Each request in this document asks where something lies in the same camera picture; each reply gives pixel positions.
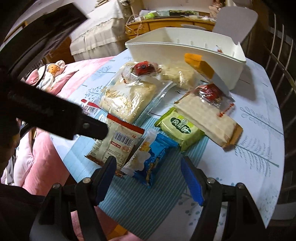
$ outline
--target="green snack package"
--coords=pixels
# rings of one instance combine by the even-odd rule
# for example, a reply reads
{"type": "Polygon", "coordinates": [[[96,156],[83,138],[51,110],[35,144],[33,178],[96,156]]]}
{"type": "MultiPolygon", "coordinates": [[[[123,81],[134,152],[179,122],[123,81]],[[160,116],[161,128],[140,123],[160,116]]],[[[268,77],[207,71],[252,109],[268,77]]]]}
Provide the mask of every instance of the green snack package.
{"type": "Polygon", "coordinates": [[[154,126],[160,127],[171,139],[176,141],[181,147],[181,152],[186,151],[204,136],[203,131],[177,113],[174,107],[170,108],[154,126]]]}

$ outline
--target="screw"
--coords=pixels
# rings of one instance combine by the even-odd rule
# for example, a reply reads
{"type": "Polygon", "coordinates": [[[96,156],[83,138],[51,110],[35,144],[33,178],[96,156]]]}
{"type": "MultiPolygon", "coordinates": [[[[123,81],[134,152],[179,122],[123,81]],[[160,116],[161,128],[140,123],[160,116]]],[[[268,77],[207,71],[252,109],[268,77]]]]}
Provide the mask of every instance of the screw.
{"type": "Polygon", "coordinates": [[[53,189],[59,189],[60,186],[61,186],[61,184],[59,184],[59,183],[55,183],[54,185],[52,185],[52,188],[53,188],[53,189]]]}
{"type": "Polygon", "coordinates": [[[207,182],[213,184],[216,180],[212,177],[207,178],[207,182]]]}
{"type": "Polygon", "coordinates": [[[243,183],[238,183],[238,184],[237,184],[237,187],[238,187],[239,189],[244,189],[244,188],[245,188],[245,185],[244,185],[243,183]]]}
{"type": "Polygon", "coordinates": [[[90,179],[89,177],[86,177],[86,178],[84,178],[84,179],[82,180],[82,182],[83,182],[84,184],[88,184],[88,183],[91,182],[91,179],[90,179]]]}
{"type": "Polygon", "coordinates": [[[89,124],[88,124],[88,123],[83,123],[82,127],[83,127],[84,129],[87,129],[87,128],[89,128],[89,124]]]}

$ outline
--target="snack package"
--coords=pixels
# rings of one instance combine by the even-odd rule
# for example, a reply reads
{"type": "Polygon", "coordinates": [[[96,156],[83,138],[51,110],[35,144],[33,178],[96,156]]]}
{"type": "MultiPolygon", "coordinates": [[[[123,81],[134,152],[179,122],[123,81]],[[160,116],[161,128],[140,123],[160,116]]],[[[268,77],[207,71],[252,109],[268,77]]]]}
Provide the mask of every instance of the snack package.
{"type": "Polygon", "coordinates": [[[210,84],[200,85],[192,92],[200,96],[204,101],[220,109],[218,116],[223,116],[229,109],[234,106],[234,100],[229,92],[228,87],[223,80],[217,75],[212,67],[202,60],[201,55],[185,54],[185,61],[204,76],[210,84]]]}
{"type": "Polygon", "coordinates": [[[175,102],[174,108],[223,148],[235,145],[243,131],[233,119],[227,115],[219,116],[220,110],[216,106],[194,93],[186,93],[175,102]]]}
{"type": "Polygon", "coordinates": [[[126,163],[134,145],[136,145],[144,129],[133,126],[108,114],[106,124],[108,135],[104,140],[96,140],[91,151],[85,156],[93,162],[103,166],[109,156],[114,156],[117,162],[117,175],[122,175],[120,169],[126,163]]]}
{"type": "Polygon", "coordinates": [[[86,99],[81,100],[81,106],[82,112],[91,117],[93,117],[100,110],[100,107],[98,105],[86,99]]]}
{"type": "Polygon", "coordinates": [[[197,72],[191,66],[166,64],[161,65],[161,76],[163,80],[171,80],[177,87],[185,90],[193,89],[197,86],[197,72]]]}
{"type": "Polygon", "coordinates": [[[103,89],[98,105],[121,120],[140,126],[152,107],[175,85],[156,79],[160,71],[157,64],[147,61],[126,63],[103,89]]]}
{"type": "Polygon", "coordinates": [[[150,188],[168,149],[177,146],[174,140],[149,129],[144,141],[121,171],[150,188]]]}
{"type": "Polygon", "coordinates": [[[171,139],[181,147],[181,152],[186,151],[192,144],[198,142],[204,132],[180,115],[172,107],[154,125],[160,127],[171,139]]]}

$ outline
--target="barcode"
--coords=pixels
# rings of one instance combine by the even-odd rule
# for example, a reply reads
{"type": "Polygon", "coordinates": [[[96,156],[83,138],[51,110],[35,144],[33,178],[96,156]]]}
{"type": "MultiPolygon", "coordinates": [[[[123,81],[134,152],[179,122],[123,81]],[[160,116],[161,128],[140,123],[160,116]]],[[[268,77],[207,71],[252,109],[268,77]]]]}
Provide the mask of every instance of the barcode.
{"type": "Polygon", "coordinates": [[[114,138],[122,143],[124,143],[127,146],[131,146],[131,143],[133,142],[133,139],[127,137],[126,135],[116,132],[114,138]]]}
{"type": "Polygon", "coordinates": [[[88,111],[92,114],[95,113],[97,110],[98,110],[98,108],[96,108],[96,107],[91,107],[91,106],[85,107],[85,111],[88,111]]]}

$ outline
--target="blue snack package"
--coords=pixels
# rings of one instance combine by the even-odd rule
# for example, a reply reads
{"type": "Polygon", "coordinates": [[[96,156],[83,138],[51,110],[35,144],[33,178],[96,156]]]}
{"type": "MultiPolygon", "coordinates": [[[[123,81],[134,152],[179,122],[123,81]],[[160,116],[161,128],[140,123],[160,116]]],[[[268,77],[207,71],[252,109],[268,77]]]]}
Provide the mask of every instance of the blue snack package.
{"type": "Polygon", "coordinates": [[[150,129],[141,146],[121,171],[150,188],[169,148],[177,146],[178,143],[171,138],[150,129]]]}

